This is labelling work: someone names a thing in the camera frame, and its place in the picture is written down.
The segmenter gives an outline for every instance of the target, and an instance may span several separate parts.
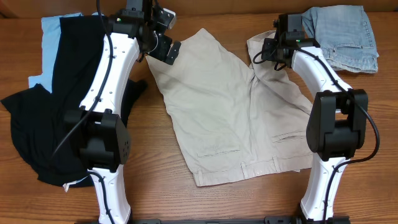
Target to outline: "beige cloth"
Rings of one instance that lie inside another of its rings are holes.
[[[250,57],[266,32],[248,40]],[[311,167],[311,103],[270,62],[249,68],[205,29],[170,66],[146,57],[197,186]]]

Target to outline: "black cloth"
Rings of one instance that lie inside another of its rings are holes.
[[[104,30],[98,16],[60,18],[61,37],[54,65],[52,90],[38,84],[1,100],[11,114],[11,136],[23,160],[52,185],[87,176],[67,141],[50,161],[53,150],[66,135],[63,117],[78,109],[94,79],[101,60]],[[133,103],[145,90],[144,81],[129,80],[123,95],[121,119],[127,125]],[[90,178],[78,186],[92,185]]]

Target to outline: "wooden surface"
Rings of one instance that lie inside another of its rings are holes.
[[[373,160],[347,167],[336,196],[335,213],[350,215],[352,223],[398,223],[398,30],[393,29],[398,13],[368,15],[380,54],[379,72],[343,72],[341,76],[353,88],[367,91],[369,113],[381,134],[381,149]],[[180,17],[168,35],[184,40],[204,27],[249,64],[246,40],[272,29],[277,16]],[[41,40],[39,19],[0,20],[0,99],[26,89],[28,76],[41,74]],[[311,98],[298,75],[289,70],[289,77]],[[133,150],[124,180],[135,218],[262,218],[294,213],[307,188],[309,169],[196,187],[145,61],[133,68],[131,78],[144,78],[149,84],[134,105],[128,124]],[[366,142],[356,157],[367,156],[373,147],[374,135],[368,125]],[[14,149],[10,115],[0,106],[0,223],[73,223],[98,216],[94,188],[70,189],[66,194],[63,188],[36,178]]]
[[[162,7],[171,9],[178,16],[304,12],[310,7],[362,5],[366,11],[393,11],[398,0],[159,0]],[[126,7],[126,0],[102,0],[101,8],[106,15]],[[41,18],[74,12],[84,15],[96,11],[95,1],[81,0],[0,0],[0,12],[10,18]]]

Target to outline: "light blue garment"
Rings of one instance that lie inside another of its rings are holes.
[[[376,73],[376,41],[362,6],[313,7],[302,14],[309,38],[316,38],[333,67]]]
[[[54,70],[55,58],[57,57],[58,44],[60,42],[61,27],[60,17],[82,16],[82,13],[68,14],[64,16],[54,16],[42,18],[42,71],[41,75],[28,78],[29,88],[36,84],[41,84],[47,91],[52,93],[52,75]]]

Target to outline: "blue jeans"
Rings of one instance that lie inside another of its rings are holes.
[[[302,14],[309,38],[316,38],[335,70],[376,73],[376,41],[362,6],[313,7]]]

